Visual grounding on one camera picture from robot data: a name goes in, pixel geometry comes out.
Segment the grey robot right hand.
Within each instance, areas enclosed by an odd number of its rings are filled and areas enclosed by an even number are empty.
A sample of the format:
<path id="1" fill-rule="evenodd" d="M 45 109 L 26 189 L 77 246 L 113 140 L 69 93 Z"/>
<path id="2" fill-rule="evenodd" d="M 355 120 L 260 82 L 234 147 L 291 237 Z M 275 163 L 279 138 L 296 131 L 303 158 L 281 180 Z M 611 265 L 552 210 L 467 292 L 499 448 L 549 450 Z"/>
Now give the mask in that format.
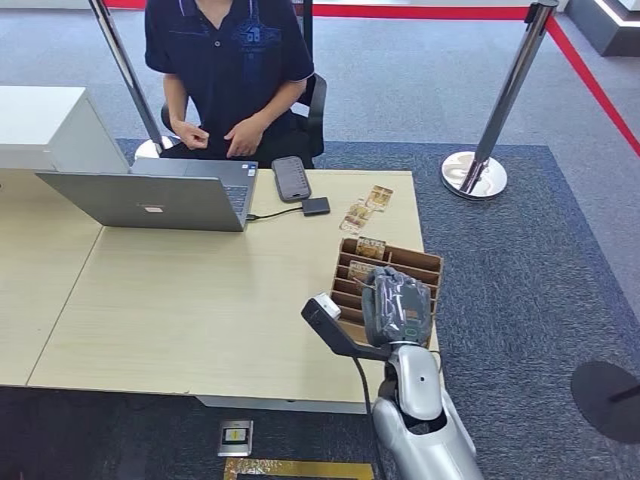
<path id="1" fill-rule="evenodd" d="M 367 340 L 424 345 L 429 338 L 430 289 L 392 267 L 374 267 L 362 282 L 362 309 Z"/>

